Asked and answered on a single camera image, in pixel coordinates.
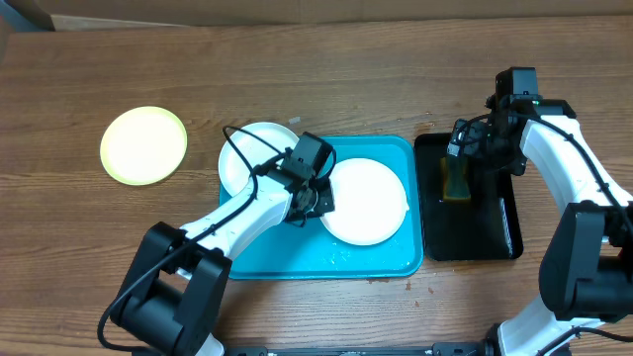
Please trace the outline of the yellow green rimmed plate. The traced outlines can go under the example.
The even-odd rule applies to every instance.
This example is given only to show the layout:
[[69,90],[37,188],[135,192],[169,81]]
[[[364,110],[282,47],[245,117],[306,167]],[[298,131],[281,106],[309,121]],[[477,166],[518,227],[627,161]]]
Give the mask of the yellow green rimmed plate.
[[171,175],[184,159],[188,136],[172,112],[143,106],[120,114],[100,143],[105,171],[120,183],[144,186]]

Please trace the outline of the white plate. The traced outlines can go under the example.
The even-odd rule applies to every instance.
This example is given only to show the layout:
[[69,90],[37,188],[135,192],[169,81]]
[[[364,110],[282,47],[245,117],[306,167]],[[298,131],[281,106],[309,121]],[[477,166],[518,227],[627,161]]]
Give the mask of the white plate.
[[[243,129],[264,140],[262,142],[241,131],[229,137],[252,167],[265,162],[278,151],[294,148],[299,141],[295,133],[275,123],[253,123]],[[221,150],[218,170],[222,185],[230,196],[239,193],[248,182],[248,169],[228,142]]]
[[409,210],[400,178],[385,164],[350,158],[335,164],[329,177],[334,210],[320,220],[343,242],[369,246],[394,235]]

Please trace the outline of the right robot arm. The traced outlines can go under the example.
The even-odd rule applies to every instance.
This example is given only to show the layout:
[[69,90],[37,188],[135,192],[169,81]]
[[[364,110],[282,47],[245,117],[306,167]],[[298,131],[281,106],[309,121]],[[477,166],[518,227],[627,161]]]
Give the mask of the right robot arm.
[[561,214],[539,268],[539,294],[494,325],[480,355],[567,355],[584,333],[629,343],[603,330],[632,313],[632,196],[603,168],[569,103],[538,92],[533,67],[496,77],[489,112],[455,123],[441,164],[446,202],[473,198],[475,176],[520,176],[532,162]]

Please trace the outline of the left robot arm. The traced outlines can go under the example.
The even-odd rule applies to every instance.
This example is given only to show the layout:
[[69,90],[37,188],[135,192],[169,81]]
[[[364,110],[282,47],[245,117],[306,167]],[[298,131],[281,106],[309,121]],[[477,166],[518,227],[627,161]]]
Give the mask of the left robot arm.
[[97,326],[103,347],[131,355],[224,355],[214,337],[232,262],[280,223],[333,211],[334,148],[303,133],[294,147],[247,167],[246,186],[210,214],[144,235]]

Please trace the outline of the green yellow scrub sponge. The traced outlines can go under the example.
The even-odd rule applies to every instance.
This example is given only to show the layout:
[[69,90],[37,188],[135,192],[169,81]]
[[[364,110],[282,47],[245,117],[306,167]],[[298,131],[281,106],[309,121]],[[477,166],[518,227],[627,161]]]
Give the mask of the green yellow scrub sponge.
[[440,159],[440,168],[443,200],[450,203],[470,201],[467,159],[463,156],[447,155]]

